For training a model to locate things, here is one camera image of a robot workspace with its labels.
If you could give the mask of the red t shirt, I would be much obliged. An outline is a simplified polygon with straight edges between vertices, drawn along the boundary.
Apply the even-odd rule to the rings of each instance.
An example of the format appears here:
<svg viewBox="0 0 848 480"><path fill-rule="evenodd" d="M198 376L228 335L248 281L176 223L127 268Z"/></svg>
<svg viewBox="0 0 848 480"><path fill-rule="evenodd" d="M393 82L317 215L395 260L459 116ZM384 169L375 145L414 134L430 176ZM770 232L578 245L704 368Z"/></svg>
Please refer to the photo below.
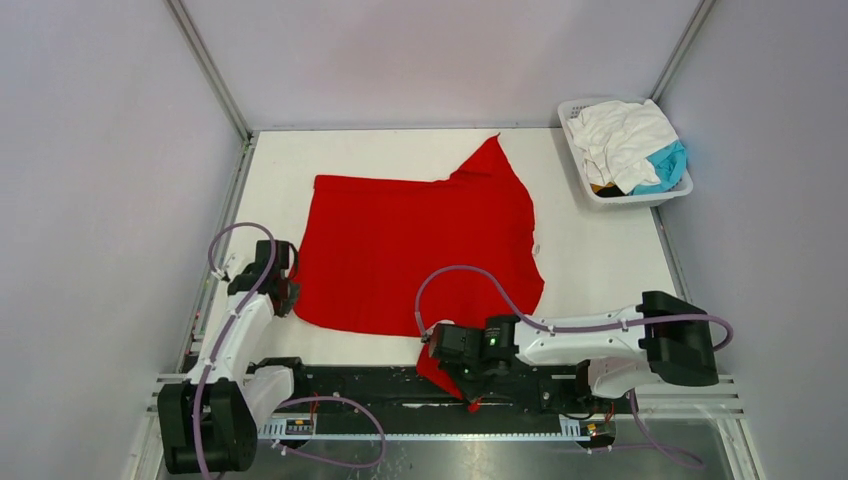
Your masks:
<svg viewBox="0 0 848 480"><path fill-rule="evenodd" d="M533 313L544 289L535 211L498 136L436 181L319 175L299 248L295 314L353 333L416 337Z"/></svg>

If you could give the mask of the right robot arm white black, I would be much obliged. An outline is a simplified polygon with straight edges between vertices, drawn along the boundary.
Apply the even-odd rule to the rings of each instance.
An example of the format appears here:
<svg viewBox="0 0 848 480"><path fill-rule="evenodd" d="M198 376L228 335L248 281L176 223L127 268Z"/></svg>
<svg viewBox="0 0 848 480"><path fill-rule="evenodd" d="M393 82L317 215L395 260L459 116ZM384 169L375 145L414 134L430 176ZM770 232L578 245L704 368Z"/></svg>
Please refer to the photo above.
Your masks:
<svg viewBox="0 0 848 480"><path fill-rule="evenodd" d="M578 369L575 402L597 412L642 386L665 383L709 387L718 383L711 327L732 330L721 318L662 291L638 304L597 315L541 318L511 313L481 327L443 320L423 337L434 361L464 400L475 401L495 381L520 367Z"/></svg>

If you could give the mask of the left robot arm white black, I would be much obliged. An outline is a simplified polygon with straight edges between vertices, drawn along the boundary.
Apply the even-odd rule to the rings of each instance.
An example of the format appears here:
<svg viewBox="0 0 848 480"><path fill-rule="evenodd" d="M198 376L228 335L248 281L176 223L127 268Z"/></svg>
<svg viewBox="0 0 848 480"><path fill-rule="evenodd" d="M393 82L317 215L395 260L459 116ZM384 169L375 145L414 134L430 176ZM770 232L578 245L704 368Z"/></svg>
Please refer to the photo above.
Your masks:
<svg viewBox="0 0 848 480"><path fill-rule="evenodd" d="M255 257L237 275L225 274L227 308L194 367L157 397L166 469L171 474L243 472L252 464L258 430L280 404L296 411L310 385L288 366L257 368L247 380L253 351L271 322L288 315L299 287L288 277L297 249L259 240Z"/></svg>

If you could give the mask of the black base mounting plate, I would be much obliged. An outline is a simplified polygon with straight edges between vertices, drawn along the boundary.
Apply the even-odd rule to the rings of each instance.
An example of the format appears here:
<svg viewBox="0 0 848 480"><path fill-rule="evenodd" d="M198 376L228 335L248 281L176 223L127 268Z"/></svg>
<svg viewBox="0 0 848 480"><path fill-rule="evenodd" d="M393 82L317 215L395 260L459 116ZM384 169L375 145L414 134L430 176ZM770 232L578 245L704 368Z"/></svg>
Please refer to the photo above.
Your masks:
<svg viewBox="0 0 848 480"><path fill-rule="evenodd" d="M610 400L579 392L579 371L574 366L521 367L490 385L474 405L412 367L296 363L294 373L292 397L297 403L277 409L271 419L286 414L329 419L331 429L343 433L380 432L383 426L426 433L506 433L523 428L540 432L545 424L552 427L558 415L602 422L623 419L631 412L625 396Z"/></svg>

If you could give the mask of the dark garment in basket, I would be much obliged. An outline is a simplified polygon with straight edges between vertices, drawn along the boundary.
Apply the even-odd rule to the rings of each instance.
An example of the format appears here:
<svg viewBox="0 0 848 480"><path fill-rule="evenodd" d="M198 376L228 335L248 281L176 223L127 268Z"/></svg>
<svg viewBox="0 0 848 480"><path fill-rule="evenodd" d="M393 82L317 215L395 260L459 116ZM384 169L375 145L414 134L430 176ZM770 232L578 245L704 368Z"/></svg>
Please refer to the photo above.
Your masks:
<svg viewBox="0 0 848 480"><path fill-rule="evenodd" d="M618 198L625 197L624 193L616 184L608 183L606 185L590 185L593 194L600 198Z"/></svg>

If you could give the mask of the white t shirt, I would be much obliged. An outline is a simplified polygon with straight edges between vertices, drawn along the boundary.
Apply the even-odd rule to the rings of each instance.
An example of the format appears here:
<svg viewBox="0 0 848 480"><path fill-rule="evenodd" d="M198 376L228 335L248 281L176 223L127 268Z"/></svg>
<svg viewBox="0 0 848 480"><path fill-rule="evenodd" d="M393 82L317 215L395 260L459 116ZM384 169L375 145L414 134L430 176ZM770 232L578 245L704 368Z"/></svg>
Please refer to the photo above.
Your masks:
<svg viewBox="0 0 848 480"><path fill-rule="evenodd" d="M651 100L610 100L585 107L566 121L573 145L582 152L590 184L616 184L626 195L638 185L659 182L646 158L680 140L661 109Z"/></svg>

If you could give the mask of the light blue t shirt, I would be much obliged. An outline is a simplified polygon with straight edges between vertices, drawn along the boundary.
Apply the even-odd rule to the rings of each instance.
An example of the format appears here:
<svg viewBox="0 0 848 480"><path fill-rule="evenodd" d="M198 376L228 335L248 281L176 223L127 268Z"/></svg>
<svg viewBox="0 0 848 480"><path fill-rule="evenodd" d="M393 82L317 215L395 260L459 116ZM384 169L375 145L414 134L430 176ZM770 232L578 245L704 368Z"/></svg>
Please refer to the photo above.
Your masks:
<svg viewBox="0 0 848 480"><path fill-rule="evenodd" d="M636 186L631 195L661 194L675 187L687 168L688 154L680 140L649 155L646 160L654 167L659 182Z"/></svg>

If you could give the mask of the aluminium frame rail left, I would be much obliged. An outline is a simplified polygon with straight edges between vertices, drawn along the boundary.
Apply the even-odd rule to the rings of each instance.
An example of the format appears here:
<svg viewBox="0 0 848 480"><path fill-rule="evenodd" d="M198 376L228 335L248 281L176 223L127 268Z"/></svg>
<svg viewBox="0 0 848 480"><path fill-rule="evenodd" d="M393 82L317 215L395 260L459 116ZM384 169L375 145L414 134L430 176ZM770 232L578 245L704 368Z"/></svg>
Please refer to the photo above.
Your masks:
<svg viewBox="0 0 848 480"><path fill-rule="evenodd" d="M253 137L252 129L248 126L248 122L228 88L185 2L182 0L165 0L164 4L170 11L224 116L241 142L249 144Z"/></svg>

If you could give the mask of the aluminium frame rail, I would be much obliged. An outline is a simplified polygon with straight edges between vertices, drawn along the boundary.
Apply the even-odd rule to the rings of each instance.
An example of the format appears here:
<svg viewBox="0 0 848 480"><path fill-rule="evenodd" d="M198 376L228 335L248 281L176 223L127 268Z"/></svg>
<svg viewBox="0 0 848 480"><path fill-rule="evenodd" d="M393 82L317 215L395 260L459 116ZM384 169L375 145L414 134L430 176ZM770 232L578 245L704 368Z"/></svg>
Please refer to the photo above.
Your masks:
<svg viewBox="0 0 848 480"><path fill-rule="evenodd" d="M694 44L700 30L707 22L707 19L709 18L709 15L716 3L716 0L700 0L696 5L693 14L688 20L651 91L650 99L655 103L659 103L661 101L665 91L672 83L677 71L684 62L684 59Z"/></svg>
<svg viewBox="0 0 848 480"><path fill-rule="evenodd" d="M164 4L170 11L224 116L241 142L249 144L253 137L252 129L248 126L248 122L228 88L185 2L182 0L165 0Z"/></svg>

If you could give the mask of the aluminium front frame rails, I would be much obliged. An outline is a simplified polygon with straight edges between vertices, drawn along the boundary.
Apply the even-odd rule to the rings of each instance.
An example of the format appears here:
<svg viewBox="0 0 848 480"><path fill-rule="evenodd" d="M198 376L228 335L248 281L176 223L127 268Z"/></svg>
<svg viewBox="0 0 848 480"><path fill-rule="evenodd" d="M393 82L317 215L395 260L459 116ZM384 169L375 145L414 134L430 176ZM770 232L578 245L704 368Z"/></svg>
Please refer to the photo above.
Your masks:
<svg viewBox="0 0 848 480"><path fill-rule="evenodd" d="M636 389L636 400L640 413L656 419L741 418L745 414L735 379L726 374L708 387L644 385Z"/></svg>

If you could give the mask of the aluminium frame rail right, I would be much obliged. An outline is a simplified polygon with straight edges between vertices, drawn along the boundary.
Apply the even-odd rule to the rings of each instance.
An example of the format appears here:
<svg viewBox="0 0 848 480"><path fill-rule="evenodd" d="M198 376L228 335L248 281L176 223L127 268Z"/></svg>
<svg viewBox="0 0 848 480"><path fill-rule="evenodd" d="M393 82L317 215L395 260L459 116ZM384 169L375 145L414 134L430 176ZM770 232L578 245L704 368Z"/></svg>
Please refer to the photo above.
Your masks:
<svg viewBox="0 0 848 480"><path fill-rule="evenodd" d="M655 103L659 103L661 101L665 91L672 83L677 71L684 62L684 59L694 44L700 30L707 22L707 19L709 18L709 15L716 3L716 0L700 0L696 5L693 14L688 20L651 91L650 99Z"/></svg>

